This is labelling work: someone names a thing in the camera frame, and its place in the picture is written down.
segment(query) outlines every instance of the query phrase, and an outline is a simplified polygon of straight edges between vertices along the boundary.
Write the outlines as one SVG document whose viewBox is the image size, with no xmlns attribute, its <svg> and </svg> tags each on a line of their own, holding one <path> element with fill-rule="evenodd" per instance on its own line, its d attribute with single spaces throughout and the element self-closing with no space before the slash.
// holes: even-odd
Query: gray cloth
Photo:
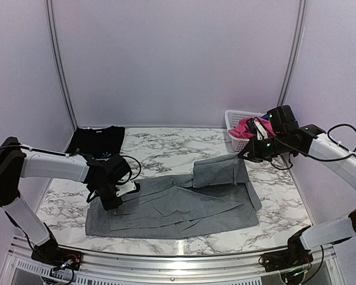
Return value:
<svg viewBox="0 0 356 285">
<path fill-rule="evenodd" d="M 118 209 L 91 202 L 86 235 L 178 239 L 258 224 L 261 202 L 236 154 L 196 161 L 192 175 L 138 181 L 141 190 L 123 196 Z"/>
</svg>

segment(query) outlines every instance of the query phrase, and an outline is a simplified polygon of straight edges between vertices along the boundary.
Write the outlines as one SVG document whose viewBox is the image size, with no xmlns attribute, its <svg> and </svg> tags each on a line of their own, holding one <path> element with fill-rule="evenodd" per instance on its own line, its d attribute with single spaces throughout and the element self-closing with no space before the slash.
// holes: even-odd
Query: plastic basket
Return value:
<svg viewBox="0 0 356 285">
<path fill-rule="evenodd" d="M 261 113 L 250 113 L 250 112 L 242 112 L 242 111 L 234 111 L 234 110 L 227 110 L 225 111 L 225 125 L 227 126 L 227 132 L 230 129 L 233 129 L 239 125 L 241 119 L 249 118 L 249 117 L 261 117 L 264 114 Z M 231 138 L 232 142 L 232 150 L 233 151 L 242 151 L 243 148 L 248 143 L 248 139 L 245 138 L 235 138 L 228 132 L 228 135 Z"/>
</svg>

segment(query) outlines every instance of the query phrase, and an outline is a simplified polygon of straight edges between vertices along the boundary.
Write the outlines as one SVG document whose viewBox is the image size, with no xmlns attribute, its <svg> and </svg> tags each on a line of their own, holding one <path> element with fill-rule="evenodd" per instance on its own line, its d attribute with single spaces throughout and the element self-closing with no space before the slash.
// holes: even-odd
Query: pink cloth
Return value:
<svg viewBox="0 0 356 285">
<path fill-rule="evenodd" d="M 249 117 L 249 118 L 240 120 L 239 125 L 237 127 L 235 127 L 234 129 L 230 129 L 229 133 L 231 135 L 233 135 L 235 138 L 248 138 L 249 139 L 251 137 L 254 137 L 255 134 L 251 133 L 247 126 L 247 121 L 251 118 L 253 118 L 253 117 Z M 272 134 L 274 134 L 271 123 L 269 121 L 261 119 L 261 118 L 260 118 L 260 121 L 265 126 L 265 128 L 267 128 Z"/>
</svg>

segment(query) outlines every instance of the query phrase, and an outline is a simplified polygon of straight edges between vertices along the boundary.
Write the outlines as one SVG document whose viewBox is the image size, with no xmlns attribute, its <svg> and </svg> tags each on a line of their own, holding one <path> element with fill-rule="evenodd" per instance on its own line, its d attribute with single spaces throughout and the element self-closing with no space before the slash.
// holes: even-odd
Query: marble surface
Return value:
<svg viewBox="0 0 356 285">
<path fill-rule="evenodd" d="M 223 129 L 130 128 L 126 130 L 122 154 L 142 164 L 141 178 L 191 173 L 195 160 L 230 152 Z M 284 167 L 279 159 L 277 166 Z M 242 230 L 179 240 L 120 239 L 85 235 L 85 185 L 54 179 L 37 215 L 62 245 L 94 251 L 142 255 L 211 255 L 247 252 L 285 245 L 287 239 L 311 224 L 300 194 L 288 171 L 269 163 L 246 161 L 250 180 L 262 202 L 260 224 Z"/>
</svg>

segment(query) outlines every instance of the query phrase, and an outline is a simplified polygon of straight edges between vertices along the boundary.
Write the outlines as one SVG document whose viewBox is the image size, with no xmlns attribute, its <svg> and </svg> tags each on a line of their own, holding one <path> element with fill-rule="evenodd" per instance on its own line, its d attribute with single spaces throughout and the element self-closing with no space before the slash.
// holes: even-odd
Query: white wall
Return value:
<svg viewBox="0 0 356 285">
<path fill-rule="evenodd" d="M 276 106 L 299 1 L 55 1 L 81 126 L 221 126 Z"/>
<path fill-rule="evenodd" d="M 8 136 L 62 151 L 72 129 L 56 76 L 43 1 L 0 1 L 0 145 Z M 34 207 L 46 179 L 23 179 Z M 15 232 L 0 209 L 0 272 Z"/>
<path fill-rule="evenodd" d="M 300 125 L 356 126 L 356 0 L 309 1 L 305 27 L 287 103 Z M 351 131 L 335 136 L 354 147 Z M 318 162 L 295 159 L 293 172 L 317 223 L 356 206 L 354 190 Z M 346 283 L 356 284 L 356 239 L 335 248 Z"/>
</svg>

